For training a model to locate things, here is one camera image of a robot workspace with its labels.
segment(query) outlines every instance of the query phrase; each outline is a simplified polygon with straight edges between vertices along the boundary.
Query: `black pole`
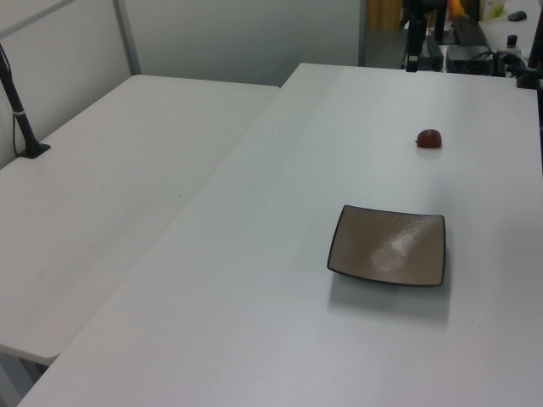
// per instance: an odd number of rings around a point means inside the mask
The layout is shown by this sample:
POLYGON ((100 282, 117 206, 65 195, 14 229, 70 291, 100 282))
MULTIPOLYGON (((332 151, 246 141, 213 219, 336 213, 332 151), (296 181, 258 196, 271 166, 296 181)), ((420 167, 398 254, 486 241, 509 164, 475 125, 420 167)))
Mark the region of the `black pole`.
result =
POLYGON ((19 123, 19 128, 23 133, 26 143, 26 150, 23 151, 20 156, 34 159, 49 150, 50 146, 47 144, 40 144, 34 137, 31 124, 28 121, 25 109, 23 108, 23 103, 20 101, 17 89, 15 89, 8 57, 4 53, 2 45, 0 45, 0 54, 0 80, 2 81, 3 89, 6 91, 9 104, 11 104, 11 109, 14 112, 15 119, 17 119, 17 123, 19 123))
POLYGON ((406 72, 417 72, 418 59, 423 52, 424 39, 426 38, 426 16, 420 10, 415 10, 409 20, 407 30, 407 64, 406 72))
POLYGON ((447 3, 443 2, 438 7, 435 16, 434 36, 438 40, 438 44, 443 44, 443 32, 445 30, 445 17, 447 15, 447 3))
POLYGON ((540 20, 535 30, 532 51, 529 53, 528 66, 517 78, 517 87, 523 89, 537 89, 541 74, 539 64, 543 60, 543 8, 540 11, 540 20))

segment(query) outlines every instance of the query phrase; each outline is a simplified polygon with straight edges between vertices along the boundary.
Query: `plate rim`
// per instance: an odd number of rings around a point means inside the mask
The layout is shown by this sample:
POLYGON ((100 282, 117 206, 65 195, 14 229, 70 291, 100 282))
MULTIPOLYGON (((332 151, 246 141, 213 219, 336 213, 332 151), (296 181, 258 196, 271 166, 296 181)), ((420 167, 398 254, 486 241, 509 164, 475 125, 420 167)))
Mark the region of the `plate rim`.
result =
POLYGON ((327 268, 330 271, 333 271, 334 273, 338 273, 342 276, 347 276, 351 278, 355 278, 357 280, 363 280, 366 282, 378 282, 381 284, 389 284, 391 286, 401 286, 401 287, 441 287, 443 285, 443 281, 445 279, 445 258, 446 258, 446 250, 447 250, 447 234, 445 232, 445 217, 443 215, 428 215, 428 214, 408 214, 406 212, 395 212, 391 210, 382 210, 382 209, 371 209, 371 208, 362 208, 359 206, 354 205, 344 205, 344 207, 341 209, 341 214, 339 215, 338 223, 336 224, 335 230, 333 231, 333 238, 332 243, 330 244, 330 250, 328 251, 328 260, 327 260, 327 268), (354 208, 354 209, 362 209, 362 210, 369 210, 373 212, 383 212, 386 214, 397 214, 397 215, 410 215, 410 216, 427 216, 427 217, 438 217, 441 218, 443 222, 443 265, 441 267, 441 279, 438 284, 406 284, 403 282, 387 282, 384 280, 378 280, 375 278, 367 278, 367 277, 360 277, 360 276, 353 276, 352 274, 348 274, 344 271, 336 270, 333 267, 330 266, 330 260, 332 258, 332 251, 333 251, 333 245, 336 241, 336 235, 338 234, 339 225, 341 224, 341 220, 343 219, 343 215, 345 212, 345 208, 354 208))

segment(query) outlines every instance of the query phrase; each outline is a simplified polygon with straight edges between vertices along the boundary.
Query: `brown plate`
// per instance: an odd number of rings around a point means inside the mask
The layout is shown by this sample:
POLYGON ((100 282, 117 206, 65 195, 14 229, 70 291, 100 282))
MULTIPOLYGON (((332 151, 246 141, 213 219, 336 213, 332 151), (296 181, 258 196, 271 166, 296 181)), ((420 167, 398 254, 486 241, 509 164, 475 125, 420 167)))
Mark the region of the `brown plate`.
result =
POLYGON ((440 286, 445 272, 445 218, 345 205, 327 267, 376 282, 440 286))

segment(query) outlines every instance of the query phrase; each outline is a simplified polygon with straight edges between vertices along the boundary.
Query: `white wall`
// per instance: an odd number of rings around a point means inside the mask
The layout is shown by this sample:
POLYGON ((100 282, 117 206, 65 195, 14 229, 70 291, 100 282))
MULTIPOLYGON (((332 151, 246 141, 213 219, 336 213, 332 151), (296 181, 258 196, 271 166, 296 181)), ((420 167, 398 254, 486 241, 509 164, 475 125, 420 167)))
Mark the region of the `white wall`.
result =
POLYGON ((281 86, 301 62, 358 63, 361 0, 120 0, 141 71, 281 86))
MULTIPOLYGON (((38 140, 130 75, 112 0, 75 0, 1 43, 38 140)), ((0 88, 0 168, 12 150, 11 108, 0 88)))
POLYGON ((73 0, 0 0, 0 38, 36 21, 73 0))

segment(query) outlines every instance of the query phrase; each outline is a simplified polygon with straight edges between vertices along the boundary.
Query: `white table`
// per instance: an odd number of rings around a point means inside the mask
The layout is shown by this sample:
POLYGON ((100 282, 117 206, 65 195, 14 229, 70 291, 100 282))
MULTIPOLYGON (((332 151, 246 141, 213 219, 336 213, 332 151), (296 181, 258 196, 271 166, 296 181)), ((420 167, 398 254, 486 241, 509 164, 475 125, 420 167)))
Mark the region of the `white table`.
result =
POLYGON ((529 49, 534 42, 535 29, 540 18, 541 6, 539 0, 507 0, 504 14, 498 19, 480 21, 484 35, 489 42, 490 48, 495 51, 500 45, 507 44, 507 36, 513 34, 518 36, 517 46, 519 49, 526 49, 529 56, 529 49), (523 10, 527 14, 524 21, 511 22, 507 16, 515 11, 523 10))
POLYGON ((0 171, 0 351, 50 364, 277 93, 135 76, 0 171))
POLYGON ((514 81, 303 64, 20 406, 538 405, 539 147, 514 81), (327 270, 345 204, 444 215, 444 286, 327 270))

